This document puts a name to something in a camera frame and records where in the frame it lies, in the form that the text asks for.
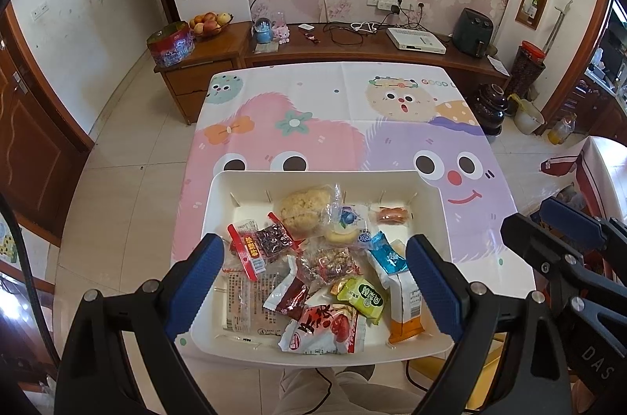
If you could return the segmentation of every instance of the green snack package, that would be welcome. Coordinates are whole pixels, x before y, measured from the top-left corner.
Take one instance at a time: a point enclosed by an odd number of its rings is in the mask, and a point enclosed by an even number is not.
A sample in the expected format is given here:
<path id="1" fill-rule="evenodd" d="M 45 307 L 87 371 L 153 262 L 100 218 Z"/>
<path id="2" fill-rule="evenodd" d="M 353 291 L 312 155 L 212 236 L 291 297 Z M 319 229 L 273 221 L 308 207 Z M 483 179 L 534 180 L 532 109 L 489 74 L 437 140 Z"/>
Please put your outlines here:
<path id="1" fill-rule="evenodd" d="M 337 294 L 337 299 L 347 301 L 366 318 L 379 323 L 385 299 L 363 277 L 352 277 Z"/>

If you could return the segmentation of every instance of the tv box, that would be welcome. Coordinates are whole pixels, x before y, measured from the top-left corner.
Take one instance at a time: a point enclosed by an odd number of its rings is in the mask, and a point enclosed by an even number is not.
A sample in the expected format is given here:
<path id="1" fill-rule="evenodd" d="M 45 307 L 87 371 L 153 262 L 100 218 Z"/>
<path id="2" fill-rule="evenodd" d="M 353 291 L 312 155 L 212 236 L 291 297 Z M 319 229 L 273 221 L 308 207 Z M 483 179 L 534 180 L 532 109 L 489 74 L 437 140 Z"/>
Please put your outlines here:
<path id="1" fill-rule="evenodd" d="M 388 28 L 388 36 L 397 49 L 423 53 L 446 54 L 446 47 L 436 35 L 415 29 Z"/>

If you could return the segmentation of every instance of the purple cartoon monster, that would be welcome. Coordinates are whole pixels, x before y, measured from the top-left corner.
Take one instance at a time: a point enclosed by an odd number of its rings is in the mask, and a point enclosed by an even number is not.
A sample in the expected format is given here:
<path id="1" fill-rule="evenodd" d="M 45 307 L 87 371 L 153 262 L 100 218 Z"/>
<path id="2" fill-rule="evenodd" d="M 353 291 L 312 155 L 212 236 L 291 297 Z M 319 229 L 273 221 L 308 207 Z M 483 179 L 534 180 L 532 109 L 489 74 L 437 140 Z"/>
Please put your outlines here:
<path id="1" fill-rule="evenodd" d="M 437 117 L 429 123 L 378 121 L 366 134 L 368 171 L 418 171 L 440 190 L 455 263 L 503 248 L 500 227 L 516 212 L 480 127 Z"/>

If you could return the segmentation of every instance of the screw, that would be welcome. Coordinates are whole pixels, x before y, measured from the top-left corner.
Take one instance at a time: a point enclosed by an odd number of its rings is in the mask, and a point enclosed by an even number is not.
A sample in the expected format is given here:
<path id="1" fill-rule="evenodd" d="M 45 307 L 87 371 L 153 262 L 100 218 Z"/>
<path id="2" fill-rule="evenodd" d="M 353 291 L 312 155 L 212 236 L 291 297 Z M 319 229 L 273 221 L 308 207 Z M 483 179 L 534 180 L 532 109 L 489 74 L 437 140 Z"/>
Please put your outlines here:
<path id="1" fill-rule="evenodd" d="M 98 290 L 87 290 L 83 295 L 83 300 L 86 302 L 93 302 L 98 298 Z"/>
<path id="2" fill-rule="evenodd" d="M 573 296 L 571 298 L 571 307 L 575 309 L 576 312 L 582 312 L 582 310 L 584 310 L 585 303 L 581 298 L 579 298 L 579 296 Z"/>
<path id="3" fill-rule="evenodd" d="M 470 291 L 475 295 L 485 295 L 488 292 L 488 288 L 484 283 L 474 282 L 470 285 Z"/>
<path id="4" fill-rule="evenodd" d="M 544 295 L 541 292 L 533 292 L 533 293 L 531 293 L 531 298 L 536 303 L 544 303 L 544 300 L 545 300 Z"/>
<path id="5" fill-rule="evenodd" d="M 144 293 L 154 293 L 159 289 L 159 281 L 150 279 L 142 284 L 142 291 Z"/>

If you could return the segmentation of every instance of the white plastic bin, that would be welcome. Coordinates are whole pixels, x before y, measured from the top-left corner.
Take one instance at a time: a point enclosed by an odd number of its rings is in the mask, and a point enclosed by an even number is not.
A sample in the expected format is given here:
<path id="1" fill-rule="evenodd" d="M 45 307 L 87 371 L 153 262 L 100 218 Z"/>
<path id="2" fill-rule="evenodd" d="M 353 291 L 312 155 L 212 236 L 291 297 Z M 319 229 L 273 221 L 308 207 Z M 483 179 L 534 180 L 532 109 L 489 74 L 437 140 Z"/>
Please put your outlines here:
<path id="1" fill-rule="evenodd" d="M 383 206 L 406 206 L 412 212 L 409 225 L 381 225 L 388 240 L 408 238 L 417 233 L 427 236 L 444 259 L 451 254 L 440 192 L 424 183 L 416 172 L 254 172 L 225 171 L 218 174 L 209 191 L 203 234 L 227 236 L 227 226 L 243 219 L 255 219 L 259 227 L 269 224 L 267 218 L 275 201 L 295 190 L 317 185 L 339 183 L 346 203 L 381 203 Z M 366 278 L 376 279 L 368 271 Z M 237 339 L 237 334 L 223 329 L 226 314 L 226 282 L 218 277 L 190 330 L 195 358 L 207 361 L 228 359 L 238 365 L 342 367 L 395 362 L 444 352 L 452 339 L 440 333 L 422 301 L 421 321 L 425 332 L 396 345 L 388 344 L 390 306 L 378 326 L 368 325 L 366 347 L 361 353 L 347 355 L 298 355 L 278 348 L 279 337 L 248 336 L 251 342 Z"/>

